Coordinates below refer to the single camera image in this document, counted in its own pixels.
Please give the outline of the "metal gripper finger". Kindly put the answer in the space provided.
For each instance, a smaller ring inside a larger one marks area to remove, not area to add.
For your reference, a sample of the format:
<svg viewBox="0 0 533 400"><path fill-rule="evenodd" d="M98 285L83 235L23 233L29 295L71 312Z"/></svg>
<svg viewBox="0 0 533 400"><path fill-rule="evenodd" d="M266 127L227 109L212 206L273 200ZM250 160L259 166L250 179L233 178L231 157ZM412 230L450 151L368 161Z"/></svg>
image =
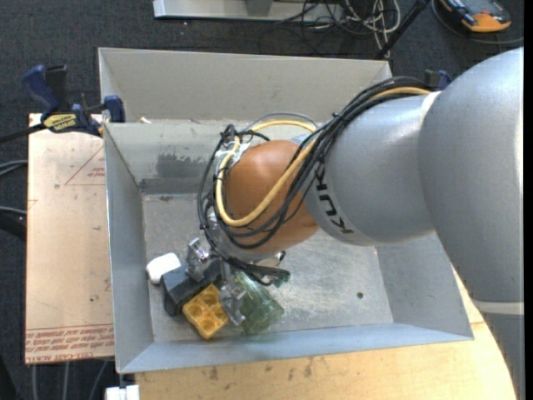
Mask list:
<svg viewBox="0 0 533 400"><path fill-rule="evenodd" d="M195 282L200 282L211 265L209 252L202 247L199 238L189 242L187 246L187 275Z"/></svg>
<svg viewBox="0 0 533 400"><path fill-rule="evenodd" d="M235 326L240 326L246 317L241 312L241 307L246 296L244 289L230 283L222 285L219 293L219 302L226 315Z"/></svg>

